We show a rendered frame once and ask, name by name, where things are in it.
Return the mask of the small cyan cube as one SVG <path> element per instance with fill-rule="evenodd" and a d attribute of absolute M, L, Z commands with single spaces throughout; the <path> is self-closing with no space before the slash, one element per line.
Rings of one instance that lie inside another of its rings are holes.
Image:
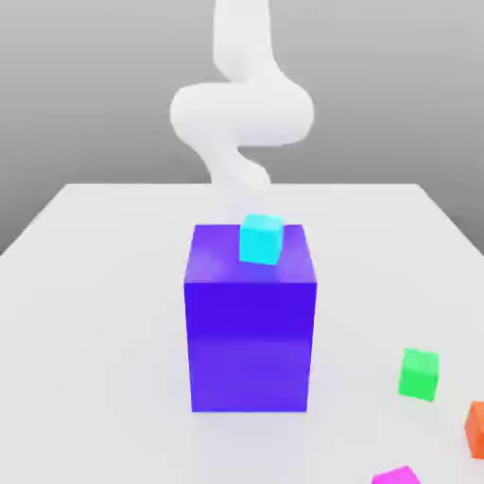
<path fill-rule="evenodd" d="M 239 260 L 246 263 L 276 265 L 280 259 L 284 223 L 279 216 L 249 214 L 239 231 Z"/>

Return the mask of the small green cube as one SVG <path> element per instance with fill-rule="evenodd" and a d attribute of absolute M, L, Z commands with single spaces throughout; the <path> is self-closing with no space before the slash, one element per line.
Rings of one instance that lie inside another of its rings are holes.
<path fill-rule="evenodd" d="M 433 402 L 440 376 L 435 353 L 405 348 L 398 391 L 401 395 Z"/>

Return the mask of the small magenta cube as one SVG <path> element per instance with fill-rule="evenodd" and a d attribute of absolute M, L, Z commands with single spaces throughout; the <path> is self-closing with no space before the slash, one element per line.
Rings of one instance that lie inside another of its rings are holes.
<path fill-rule="evenodd" d="M 372 484 L 421 484 L 421 481 L 409 466 L 403 466 L 374 475 Z"/>

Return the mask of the large purple box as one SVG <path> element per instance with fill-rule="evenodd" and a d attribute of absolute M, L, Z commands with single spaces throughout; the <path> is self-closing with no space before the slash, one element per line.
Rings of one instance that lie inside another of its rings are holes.
<path fill-rule="evenodd" d="M 236 225 L 196 225 L 184 275 L 195 412 L 307 409 L 317 277 L 300 225 L 275 266 L 239 259 Z"/>

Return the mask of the small orange cube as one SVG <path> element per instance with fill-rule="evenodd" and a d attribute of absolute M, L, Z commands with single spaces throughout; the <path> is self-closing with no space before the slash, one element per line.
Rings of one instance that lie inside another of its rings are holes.
<path fill-rule="evenodd" d="M 472 457 L 484 459 L 484 401 L 472 401 L 464 429 Z"/>

